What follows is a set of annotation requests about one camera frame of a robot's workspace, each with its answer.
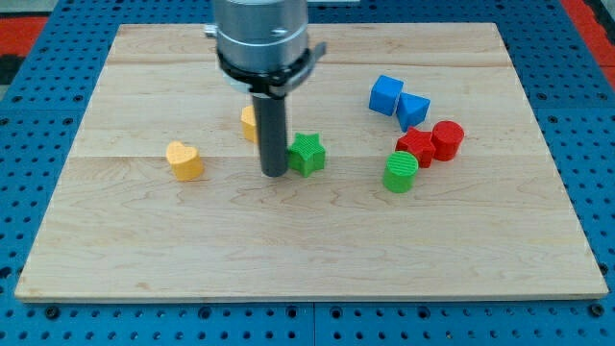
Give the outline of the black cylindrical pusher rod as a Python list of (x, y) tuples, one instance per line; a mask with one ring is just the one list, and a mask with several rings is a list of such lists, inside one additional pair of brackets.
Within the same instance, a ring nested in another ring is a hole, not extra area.
[(253, 97), (262, 173), (280, 177), (288, 169), (285, 100)]

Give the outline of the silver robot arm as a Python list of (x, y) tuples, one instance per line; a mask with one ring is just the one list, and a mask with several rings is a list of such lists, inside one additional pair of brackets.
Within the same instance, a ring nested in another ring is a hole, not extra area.
[(305, 0), (213, 0), (215, 39), (224, 75), (252, 96), (261, 171), (288, 169), (285, 98), (311, 74), (327, 44), (309, 45)]

